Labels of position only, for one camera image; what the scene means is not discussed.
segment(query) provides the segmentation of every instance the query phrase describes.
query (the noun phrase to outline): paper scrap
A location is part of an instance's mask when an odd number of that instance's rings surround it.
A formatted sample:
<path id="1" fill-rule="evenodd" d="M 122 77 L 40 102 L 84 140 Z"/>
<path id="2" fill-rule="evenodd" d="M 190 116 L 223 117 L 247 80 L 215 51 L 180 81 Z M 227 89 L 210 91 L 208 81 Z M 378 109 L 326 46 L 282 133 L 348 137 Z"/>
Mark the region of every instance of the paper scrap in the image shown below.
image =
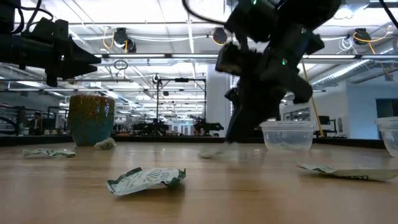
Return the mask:
<path id="1" fill-rule="evenodd" d="M 117 146 L 117 144 L 113 138 L 107 138 L 104 141 L 97 142 L 94 145 L 94 147 L 96 149 L 102 149 L 102 150 L 114 149 L 116 146 Z"/>
<path id="2" fill-rule="evenodd" d="M 145 189 L 173 187 L 185 177 L 185 169 L 184 171 L 174 168 L 142 170 L 138 167 L 121 175 L 117 180 L 106 181 L 106 186 L 112 194 L 127 195 Z"/>
<path id="3" fill-rule="evenodd" d="M 316 166 L 309 164 L 298 164 L 297 167 L 334 177 L 356 179 L 356 180 L 375 180 L 385 181 L 398 176 L 398 169 L 340 169 L 335 170 L 326 166 Z"/>
<path id="4" fill-rule="evenodd" d="M 71 151 L 61 151 L 61 150 L 53 150 L 53 149 L 34 149 L 34 150 L 23 150 L 24 157 L 38 154 L 45 154 L 49 157 L 55 156 L 65 156 L 65 157 L 75 157 L 76 153 Z"/>

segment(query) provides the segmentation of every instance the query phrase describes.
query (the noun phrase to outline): plastic container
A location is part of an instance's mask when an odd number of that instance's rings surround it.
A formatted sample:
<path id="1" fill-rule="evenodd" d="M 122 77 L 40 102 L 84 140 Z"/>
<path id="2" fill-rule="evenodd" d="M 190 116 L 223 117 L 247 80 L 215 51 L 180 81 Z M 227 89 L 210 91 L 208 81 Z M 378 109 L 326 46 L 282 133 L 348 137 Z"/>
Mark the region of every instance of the plastic container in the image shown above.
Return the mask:
<path id="1" fill-rule="evenodd" d="M 375 123 L 390 155 L 398 157 L 398 117 L 379 118 Z"/>
<path id="2" fill-rule="evenodd" d="M 311 121 L 267 121 L 261 124 L 264 143 L 269 150 L 309 150 L 312 145 Z"/>

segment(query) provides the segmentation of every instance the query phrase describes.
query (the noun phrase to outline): table surface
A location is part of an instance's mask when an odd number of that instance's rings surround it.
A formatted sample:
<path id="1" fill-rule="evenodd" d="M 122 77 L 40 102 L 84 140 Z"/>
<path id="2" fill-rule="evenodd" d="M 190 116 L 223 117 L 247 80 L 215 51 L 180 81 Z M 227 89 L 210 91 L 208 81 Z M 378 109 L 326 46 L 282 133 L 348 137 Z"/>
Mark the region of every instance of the table surface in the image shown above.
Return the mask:
<path id="1" fill-rule="evenodd" d="M 0 147 L 0 223 L 397 223 L 398 178 L 325 177 L 297 163 L 395 168 L 381 149 L 314 145 L 308 152 L 244 144 L 214 159 L 222 144 L 124 143 L 113 151 L 73 144 Z M 23 149 L 68 149 L 74 158 L 22 158 Z M 118 197 L 105 182 L 142 167 L 187 169 L 175 189 Z"/>

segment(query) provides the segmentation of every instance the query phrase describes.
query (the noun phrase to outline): white wall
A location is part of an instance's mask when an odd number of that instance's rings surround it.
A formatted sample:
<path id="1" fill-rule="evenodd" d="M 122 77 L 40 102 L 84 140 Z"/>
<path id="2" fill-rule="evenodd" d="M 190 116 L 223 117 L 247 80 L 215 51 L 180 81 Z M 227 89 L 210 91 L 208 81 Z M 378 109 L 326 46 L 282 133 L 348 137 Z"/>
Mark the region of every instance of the white wall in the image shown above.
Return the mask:
<path id="1" fill-rule="evenodd" d="M 356 139 L 379 139 L 376 99 L 398 98 L 398 84 L 391 86 L 348 85 L 350 136 Z"/>
<path id="2" fill-rule="evenodd" d="M 313 97 L 315 99 L 315 104 L 317 106 L 317 111 L 319 116 L 329 116 L 330 119 L 336 120 L 336 128 L 338 130 L 338 118 L 342 119 L 343 132 L 338 133 L 337 136 L 346 136 L 349 138 L 349 121 L 348 121 L 348 107 L 347 107 L 347 97 L 346 97 L 346 85 L 345 82 L 339 83 L 336 87 L 326 88 L 324 93 L 314 93 Z M 280 113 L 283 117 L 284 113 L 289 113 L 292 111 L 297 111 L 304 108 L 310 108 L 311 111 L 311 121 L 313 121 L 314 130 L 319 130 L 317 118 L 315 116 L 315 110 L 310 100 L 308 103 L 303 105 L 287 105 L 281 106 Z M 322 129 L 333 130 L 333 123 L 330 126 L 322 126 Z"/>

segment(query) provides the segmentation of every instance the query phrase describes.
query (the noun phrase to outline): snack wrapper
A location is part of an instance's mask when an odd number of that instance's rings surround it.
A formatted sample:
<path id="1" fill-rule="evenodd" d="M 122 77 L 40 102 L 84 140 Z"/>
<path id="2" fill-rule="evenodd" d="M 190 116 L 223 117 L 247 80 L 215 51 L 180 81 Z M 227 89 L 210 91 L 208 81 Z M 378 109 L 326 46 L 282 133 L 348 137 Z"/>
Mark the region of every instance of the snack wrapper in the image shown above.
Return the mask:
<path id="1" fill-rule="evenodd" d="M 71 152 L 71 151 L 57 151 L 53 149 L 34 149 L 34 150 L 23 150 L 24 157 L 30 156 L 30 155 L 38 155 L 38 154 L 45 154 L 46 156 L 49 157 L 55 157 L 55 156 L 65 156 L 65 157 L 75 157 L 76 153 Z"/>
<path id="2" fill-rule="evenodd" d="M 110 149 L 114 149 L 116 146 L 117 146 L 117 144 L 113 138 L 107 138 L 104 141 L 97 142 L 94 145 L 94 148 L 102 149 L 102 150 L 110 150 Z"/>
<path id="3" fill-rule="evenodd" d="M 115 195 L 127 195 L 145 189 L 173 187 L 186 177 L 185 169 L 140 167 L 121 175 L 117 180 L 107 180 L 108 190 Z"/>
<path id="4" fill-rule="evenodd" d="M 331 175 L 334 177 L 356 179 L 356 180 L 375 180 L 385 181 L 398 176 L 397 169 L 340 169 L 334 170 L 326 166 L 316 166 L 309 164 L 298 164 L 297 167 L 312 171 L 317 171 L 322 174 Z"/>

